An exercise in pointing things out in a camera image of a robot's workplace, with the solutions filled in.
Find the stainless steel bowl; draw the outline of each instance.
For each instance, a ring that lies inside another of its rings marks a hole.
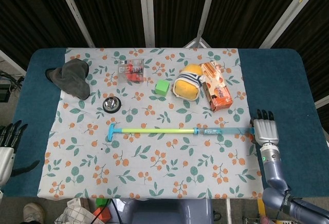
[[[109,114],[114,114],[121,107],[121,101],[117,97],[108,97],[103,102],[103,109]]]

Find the gray cloth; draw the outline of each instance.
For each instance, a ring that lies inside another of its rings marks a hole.
[[[88,76],[89,66],[86,62],[73,59],[63,67],[47,69],[45,74],[59,89],[85,100],[90,95],[90,87],[85,79]]]

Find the green block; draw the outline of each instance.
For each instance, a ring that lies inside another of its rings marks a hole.
[[[107,199],[105,198],[96,198],[96,206],[99,207],[105,207],[106,206]]]
[[[161,96],[166,96],[170,83],[167,80],[159,80],[155,85],[155,93]]]

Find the blue towel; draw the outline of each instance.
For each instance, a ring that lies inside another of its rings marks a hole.
[[[274,113],[291,194],[329,196],[329,149],[301,57],[292,49],[239,49],[239,55],[250,116],[257,108]],[[258,159],[262,165],[259,150]]]
[[[44,71],[61,67],[64,54],[65,48],[40,49],[31,58],[14,117],[14,122],[21,119],[29,126],[14,168],[41,162],[29,173],[11,178],[5,187],[7,196],[36,196],[38,192],[48,132],[60,97],[60,90],[46,79]],[[290,49],[240,49],[239,54],[250,115],[255,117],[257,108],[274,113],[292,194],[329,196],[329,149],[300,56]]]

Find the stuffed toy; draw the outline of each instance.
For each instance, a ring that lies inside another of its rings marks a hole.
[[[173,92],[177,97],[194,101],[199,97],[200,88],[205,81],[199,65],[187,65],[175,80]]]

